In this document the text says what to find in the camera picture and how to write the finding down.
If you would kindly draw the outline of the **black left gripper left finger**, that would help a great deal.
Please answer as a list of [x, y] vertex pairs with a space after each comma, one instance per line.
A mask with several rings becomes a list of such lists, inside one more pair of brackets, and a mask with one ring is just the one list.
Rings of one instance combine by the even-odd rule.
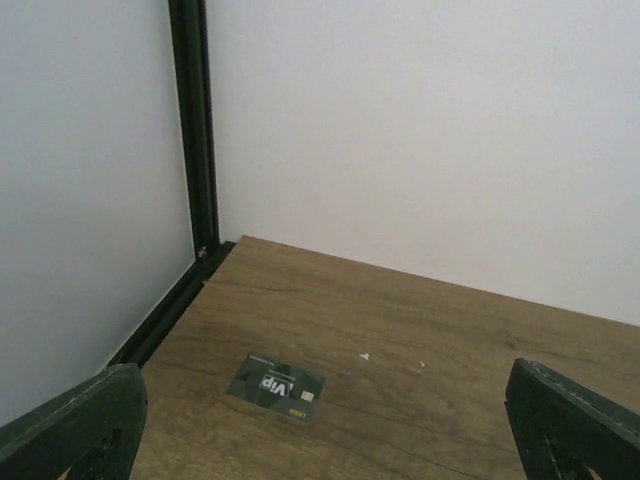
[[147, 411], [139, 367], [110, 366], [1, 427], [1, 477], [128, 479]]

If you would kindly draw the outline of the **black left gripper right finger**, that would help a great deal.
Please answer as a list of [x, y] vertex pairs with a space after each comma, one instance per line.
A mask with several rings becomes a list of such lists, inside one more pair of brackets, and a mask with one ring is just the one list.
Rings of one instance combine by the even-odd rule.
[[518, 358], [505, 408], [528, 479], [637, 479], [639, 415]]

